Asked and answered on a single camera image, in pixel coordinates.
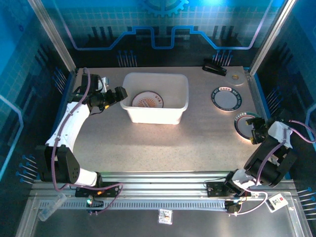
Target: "gray metal base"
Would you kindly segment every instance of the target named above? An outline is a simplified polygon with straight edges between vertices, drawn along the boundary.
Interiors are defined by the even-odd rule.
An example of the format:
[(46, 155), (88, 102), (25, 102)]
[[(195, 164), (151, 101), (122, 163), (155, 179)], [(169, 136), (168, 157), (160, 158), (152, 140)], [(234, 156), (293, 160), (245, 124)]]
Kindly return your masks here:
[[(90, 216), (83, 210), (86, 199), (74, 197), (75, 190), (67, 189), (63, 192), (68, 197), (66, 204), (46, 222), (40, 222), (37, 214), (57, 193), (51, 183), (37, 181), (33, 185), (16, 236), (80, 237), (104, 236), (105, 233), (118, 237), (169, 234), (201, 237), (312, 236), (293, 181), (284, 180), (273, 189), (263, 188), (269, 196), (282, 193), (289, 202), (287, 207), (270, 213), (262, 205), (252, 213), (235, 217), (223, 212), (223, 199), (208, 198), (203, 186), (205, 180), (226, 175), (225, 172), (103, 174), (104, 181), (124, 183), (120, 197), (109, 211), (98, 217)], [(257, 205), (262, 198), (250, 198), (244, 203), (243, 210)], [(172, 226), (157, 223), (160, 208), (174, 210)]]

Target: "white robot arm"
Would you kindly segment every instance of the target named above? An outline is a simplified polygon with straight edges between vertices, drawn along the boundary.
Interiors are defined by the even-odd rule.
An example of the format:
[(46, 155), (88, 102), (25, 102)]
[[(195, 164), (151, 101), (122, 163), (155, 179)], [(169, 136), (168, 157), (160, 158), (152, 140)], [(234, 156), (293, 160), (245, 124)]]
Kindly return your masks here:
[[(87, 97), (84, 98), (82, 91), (86, 87), (81, 86), (80, 92), (73, 93), (67, 104), (66, 111), (50, 139), (45, 146), (37, 146), (36, 153), (41, 159), (38, 160), (38, 172), (40, 179), (45, 182), (53, 181), (55, 173), (57, 183), (75, 184), (79, 186), (98, 186), (98, 172), (88, 171), (80, 167), (74, 157), (73, 148), (79, 131), (84, 121), (89, 117), (93, 107), (98, 107), (102, 112), (109, 106), (125, 99), (126, 91), (123, 87), (115, 88), (115, 92), (106, 91), (107, 79), (101, 79), (98, 75), (90, 75), (91, 85)], [(82, 83), (87, 76), (82, 75)], [(51, 166), (53, 151), (55, 150), (55, 166)]]

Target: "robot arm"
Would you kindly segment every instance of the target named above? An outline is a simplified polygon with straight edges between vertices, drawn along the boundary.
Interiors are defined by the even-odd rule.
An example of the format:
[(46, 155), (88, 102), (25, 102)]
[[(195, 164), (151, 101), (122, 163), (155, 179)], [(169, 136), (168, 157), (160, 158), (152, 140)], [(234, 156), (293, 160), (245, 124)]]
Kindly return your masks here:
[(289, 115), (283, 112), (267, 123), (261, 118), (250, 119), (253, 126), (253, 144), (261, 143), (241, 170), (232, 171), (225, 185), (237, 195), (253, 185), (277, 185), (297, 159), (290, 143), (292, 130), (285, 121)]
[[(40, 179), (44, 182), (52, 182), (51, 157), (56, 139), (58, 139), (55, 158), (55, 177), (57, 183), (76, 184), (80, 186), (100, 187), (102, 184), (101, 175), (98, 172), (88, 171), (80, 167), (74, 157), (73, 148), (79, 131), (84, 121), (89, 117), (93, 107), (98, 107), (100, 111), (125, 99), (127, 93), (123, 87), (116, 87), (115, 92), (106, 91), (106, 79), (101, 79), (98, 75), (91, 75), (91, 85), (86, 99), (69, 116), (71, 110), (78, 105), (83, 97), (83, 91), (86, 90), (85, 84), (87, 75), (82, 75), (80, 92), (75, 92), (69, 98), (65, 114), (60, 121), (57, 129), (46, 142), (45, 146), (37, 146), (36, 153), (38, 157), (38, 172)], [(65, 121), (60, 137), (58, 131)]]

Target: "small round object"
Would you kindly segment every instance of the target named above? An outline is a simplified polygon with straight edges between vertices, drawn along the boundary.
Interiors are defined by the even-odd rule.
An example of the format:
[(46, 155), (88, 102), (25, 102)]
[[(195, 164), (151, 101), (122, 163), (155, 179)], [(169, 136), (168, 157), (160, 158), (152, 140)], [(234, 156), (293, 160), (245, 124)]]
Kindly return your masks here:
[(242, 85), (246, 81), (246, 75), (239, 71), (227, 71), (225, 80), (232, 85)]
[(258, 118), (259, 116), (252, 112), (239, 113), (234, 119), (234, 127), (237, 133), (243, 138), (250, 140), (252, 137), (251, 130), (252, 125), (247, 125), (246, 120)]
[(133, 107), (162, 108), (162, 97), (153, 91), (143, 91), (132, 100)]
[(241, 95), (230, 87), (218, 87), (211, 94), (214, 105), (223, 111), (235, 111), (241, 106)]

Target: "plate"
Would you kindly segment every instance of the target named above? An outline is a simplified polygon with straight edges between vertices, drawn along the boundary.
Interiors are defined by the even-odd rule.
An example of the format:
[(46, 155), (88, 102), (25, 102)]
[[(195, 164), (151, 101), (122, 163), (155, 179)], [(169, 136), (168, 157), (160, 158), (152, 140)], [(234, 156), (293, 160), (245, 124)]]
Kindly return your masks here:
[(237, 133), (245, 139), (250, 140), (252, 137), (251, 130), (252, 125), (247, 125), (247, 119), (258, 118), (259, 115), (252, 112), (242, 112), (235, 117), (234, 126)]
[(132, 100), (133, 107), (162, 108), (162, 97), (153, 91), (143, 91)]
[(211, 94), (214, 105), (223, 111), (235, 111), (241, 106), (241, 95), (230, 87), (218, 87)]

